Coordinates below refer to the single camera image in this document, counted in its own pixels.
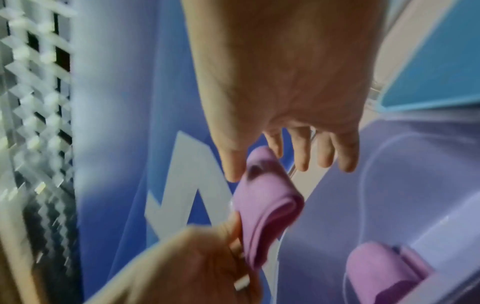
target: hand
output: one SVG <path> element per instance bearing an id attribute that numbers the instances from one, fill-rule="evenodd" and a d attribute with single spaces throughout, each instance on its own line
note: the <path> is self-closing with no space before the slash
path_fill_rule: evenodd
<path id="1" fill-rule="evenodd" d="M 359 157 L 358 125 L 372 80 L 385 0 L 183 0 L 198 89 L 225 176 L 238 181 L 265 134 L 277 157 L 291 134 L 308 169 Z"/>
<path id="2" fill-rule="evenodd" d="M 259 275 L 240 258 L 238 213 L 216 227 L 188 227 L 133 262 L 127 303 L 254 304 L 262 299 Z M 250 284 L 234 283 L 249 275 Z"/>

